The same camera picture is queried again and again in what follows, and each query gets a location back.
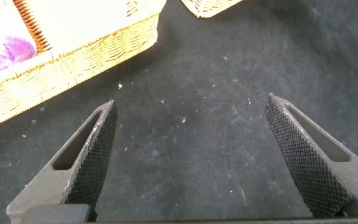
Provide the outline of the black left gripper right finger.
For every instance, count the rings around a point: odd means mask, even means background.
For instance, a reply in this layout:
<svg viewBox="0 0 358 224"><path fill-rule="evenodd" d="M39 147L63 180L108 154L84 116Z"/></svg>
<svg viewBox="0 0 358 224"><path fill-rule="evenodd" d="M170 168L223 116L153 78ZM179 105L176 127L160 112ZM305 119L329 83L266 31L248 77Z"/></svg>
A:
<svg viewBox="0 0 358 224"><path fill-rule="evenodd" d="M358 217L358 156L274 94L265 103L265 116L310 212L316 217Z"/></svg>

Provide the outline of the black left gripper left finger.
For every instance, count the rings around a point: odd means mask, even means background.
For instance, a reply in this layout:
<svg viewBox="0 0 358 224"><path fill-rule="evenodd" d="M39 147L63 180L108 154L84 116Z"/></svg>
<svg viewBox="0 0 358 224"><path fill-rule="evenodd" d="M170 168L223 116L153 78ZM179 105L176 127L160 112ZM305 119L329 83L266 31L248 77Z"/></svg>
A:
<svg viewBox="0 0 358 224"><path fill-rule="evenodd" d="M106 178L118 122L113 100L97 107L7 206L18 222L36 205L87 204L95 209Z"/></svg>

